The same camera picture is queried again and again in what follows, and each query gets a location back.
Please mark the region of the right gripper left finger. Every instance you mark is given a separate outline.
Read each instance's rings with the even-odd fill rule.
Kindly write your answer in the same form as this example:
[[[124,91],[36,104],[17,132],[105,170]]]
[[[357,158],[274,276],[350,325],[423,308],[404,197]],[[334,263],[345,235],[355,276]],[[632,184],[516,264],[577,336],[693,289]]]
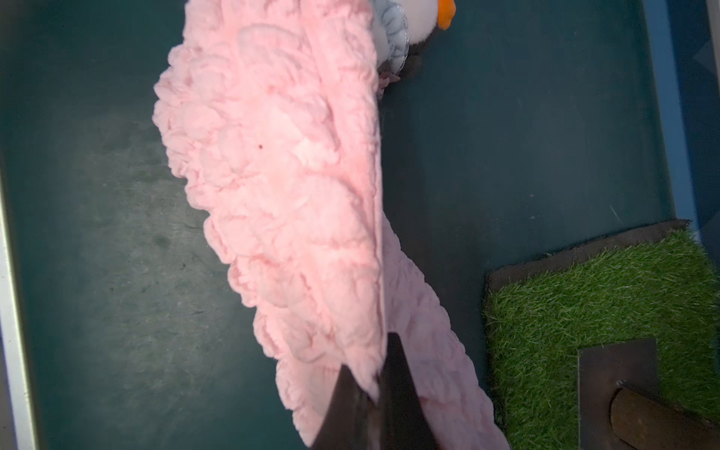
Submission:
[[[312,450],[367,450],[371,399],[345,365],[339,377]]]

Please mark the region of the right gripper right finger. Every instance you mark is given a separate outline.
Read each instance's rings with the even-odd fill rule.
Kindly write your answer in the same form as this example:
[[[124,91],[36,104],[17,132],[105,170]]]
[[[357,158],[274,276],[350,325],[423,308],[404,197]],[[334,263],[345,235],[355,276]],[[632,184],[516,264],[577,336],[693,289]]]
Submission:
[[[422,410],[397,333],[387,336],[386,358],[380,373],[379,409],[381,449],[440,449]]]

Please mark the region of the pink fluffy knitted bag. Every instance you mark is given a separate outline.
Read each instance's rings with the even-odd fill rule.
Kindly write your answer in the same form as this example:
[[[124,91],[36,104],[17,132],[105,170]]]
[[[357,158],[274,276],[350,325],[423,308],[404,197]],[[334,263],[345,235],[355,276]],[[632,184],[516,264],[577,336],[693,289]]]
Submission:
[[[397,333],[440,449],[506,449],[493,405],[383,208],[370,1],[190,1],[153,120],[311,446],[347,366],[370,398]]]

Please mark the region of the white orange duck plush charm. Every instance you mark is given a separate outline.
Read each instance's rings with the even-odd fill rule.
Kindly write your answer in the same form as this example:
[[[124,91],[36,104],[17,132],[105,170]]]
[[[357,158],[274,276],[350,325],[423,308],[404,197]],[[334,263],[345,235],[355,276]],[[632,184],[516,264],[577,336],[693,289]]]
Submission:
[[[450,28],[457,5],[453,0],[372,0],[370,26],[377,69],[385,84],[399,81],[419,63],[425,42]]]

